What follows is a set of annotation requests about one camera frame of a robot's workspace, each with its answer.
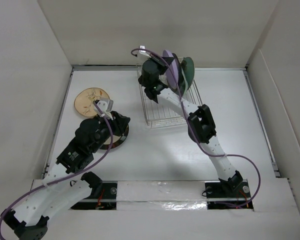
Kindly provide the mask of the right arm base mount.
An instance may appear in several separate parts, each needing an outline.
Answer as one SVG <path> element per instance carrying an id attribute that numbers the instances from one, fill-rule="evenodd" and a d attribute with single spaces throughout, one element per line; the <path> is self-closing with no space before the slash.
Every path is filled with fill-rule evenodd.
<path id="1" fill-rule="evenodd" d="M 206 198 L 209 210 L 254 208 L 252 202 L 247 203 L 251 198 L 251 192 L 246 180 L 233 192 L 224 190 L 219 181 L 208 181 L 204 184 L 205 189 L 201 195 Z"/>

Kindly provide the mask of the black mosaic rimmed plate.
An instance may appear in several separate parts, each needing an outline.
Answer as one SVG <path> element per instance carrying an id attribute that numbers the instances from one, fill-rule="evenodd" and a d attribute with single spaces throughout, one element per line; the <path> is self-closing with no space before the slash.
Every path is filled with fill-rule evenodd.
<path id="1" fill-rule="evenodd" d="M 128 137 L 129 130 L 130 130 L 130 128 L 129 128 L 129 125 L 128 125 L 122 135 L 114 135 L 113 136 L 113 141 L 112 141 L 112 146 L 111 146 L 112 149 L 117 148 L 117 147 L 119 147 L 120 145 L 122 145 L 124 143 L 124 141 Z M 107 150 L 110 146 L 110 143 L 111 143 L 111 137 L 109 137 L 105 141 L 105 143 L 100 147 L 100 149 L 101 150 Z"/>

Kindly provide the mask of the brown rimmed cream plate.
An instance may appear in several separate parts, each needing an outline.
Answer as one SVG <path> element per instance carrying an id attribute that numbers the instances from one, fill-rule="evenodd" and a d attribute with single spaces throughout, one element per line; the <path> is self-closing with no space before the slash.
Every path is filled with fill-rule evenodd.
<path id="1" fill-rule="evenodd" d="M 170 80 L 170 86 L 171 86 L 172 90 L 176 93 L 177 92 L 177 85 L 179 87 L 179 83 L 180 83 L 180 80 L 181 80 L 181 77 L 180 77 L 181 63 L 179 62 L 179 59 L 178 59 L 178 57 L 175 53 L 172 53 L 172 56 L 174 57 L 174 60 L 173 60 L 171 66 L 172 66 L 172 69 L 173 69 L 174 76 L 177 79 L 177 83 L 175 82 L 175 79 L 172 76 L 171 80 Z"/>

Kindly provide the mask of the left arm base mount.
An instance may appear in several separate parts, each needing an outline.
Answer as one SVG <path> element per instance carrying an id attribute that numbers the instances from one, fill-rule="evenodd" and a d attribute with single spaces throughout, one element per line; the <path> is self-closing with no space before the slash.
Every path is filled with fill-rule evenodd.
<path id="1" fill-rule="evenodd" d="M 118 182 L 106 181 L 98 189 L 93 189 L 90 196 L 74 204 L 71 210 L 116 210 Z"/>

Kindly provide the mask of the purple plastic plate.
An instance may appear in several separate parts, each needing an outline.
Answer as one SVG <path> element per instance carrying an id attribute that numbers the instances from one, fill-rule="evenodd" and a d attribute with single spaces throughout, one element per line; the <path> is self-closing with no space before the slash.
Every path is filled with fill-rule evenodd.
<path id="1" fill-rule="evenodd" d="M 181 71 L 181 66 L 178 60 L 178 57 L 172 53 L 171 51 L 165 49 L 162 52 L 162 56 L 164 58 L 174 58 L 174 60 L 170 63 L 170 68 L 172 69 L 172 72 L 167 69 L 165 72 L 166 80 L 168 83 L 168 87 L 173 91 L 177 91 L 177 86 L 181 89 L 181 85 L 184 82 L 184 77 Z"/>

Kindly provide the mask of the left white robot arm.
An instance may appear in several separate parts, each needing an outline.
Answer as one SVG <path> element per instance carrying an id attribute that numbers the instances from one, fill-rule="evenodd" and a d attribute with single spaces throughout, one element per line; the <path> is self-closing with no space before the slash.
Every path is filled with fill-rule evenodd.
<path id="1" fill-rule="evenodd" d="M 5 223 L 19 240 L 40 240 L 48 231 L 49 221 L 59 211 L 69 209 L 84 198 L 97 198 L 103 181 L 90 170 L 108 155 L 114 136 L 123 136 L 130 121 L 116 111 L 83 120 L 42 184 L 2 212 L 0 239 L 4 239 L 2 224 Z M 94 160 L 94 153 L 106 142 L 109 142 L 107 151 Z"/>

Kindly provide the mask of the teal round plate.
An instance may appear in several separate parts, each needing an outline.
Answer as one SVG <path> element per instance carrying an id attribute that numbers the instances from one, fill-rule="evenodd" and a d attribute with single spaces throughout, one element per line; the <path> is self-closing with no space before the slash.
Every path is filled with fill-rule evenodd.
<path id="1" fill-rule="evenodd" d="M 191 57 L 184 57 L 181 62 L 181 66 L 187 84 L 186 90 L 188 90 L 191 87 L 195 77 L 195 63 Z"/>

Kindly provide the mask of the teal rectangular ceramic plate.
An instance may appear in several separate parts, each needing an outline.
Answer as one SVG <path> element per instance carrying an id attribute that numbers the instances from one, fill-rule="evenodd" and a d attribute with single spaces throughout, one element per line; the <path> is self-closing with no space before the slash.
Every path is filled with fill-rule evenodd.
<path id="1" fill-rule="evenodd" d="M 179 81 L 179 87 L 182 94 L 184 94 L 187 91 L 187 82 L 185 81 L 185 75 L 182 68 L 182 63 L 180 64 L 180 73 L 179 76 L 181 77 Z"/>

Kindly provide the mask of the tan floral round plate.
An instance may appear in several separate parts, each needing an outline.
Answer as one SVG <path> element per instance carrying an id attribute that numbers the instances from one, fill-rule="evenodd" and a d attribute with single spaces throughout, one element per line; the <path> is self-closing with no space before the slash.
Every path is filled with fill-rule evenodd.
<path id="1" fill-rule="evenodd" d="M 93 102 L 100 98 L 110 99 L 106 91 L 98 87 L 91 87 L 80 92 L 74 100 L 75 110 L 82 116 L 92 118 L 97 115 Z"/>

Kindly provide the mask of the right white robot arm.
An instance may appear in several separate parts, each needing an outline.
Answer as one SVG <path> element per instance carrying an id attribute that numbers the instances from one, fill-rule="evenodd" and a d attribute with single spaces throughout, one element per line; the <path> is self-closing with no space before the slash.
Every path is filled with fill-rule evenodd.
<path id="1" fill-rule="evenodd" d="M 205 104 L 195 105 L 183 98 L 184 92 L 194 80 L 194 61 L 191 57 L 185 57 L 172 70 L 168 69 L 165 61 L 172 63 L 176 58 L 149 57 L 142 64 L 138 82 L 150 100 L 171 109 L 186 120 L 189 137 L 202 147 L 216 169 L 222 193 L 232 197 L 239 191 L 243 178 L 220 146 L 210 108 Z"/>

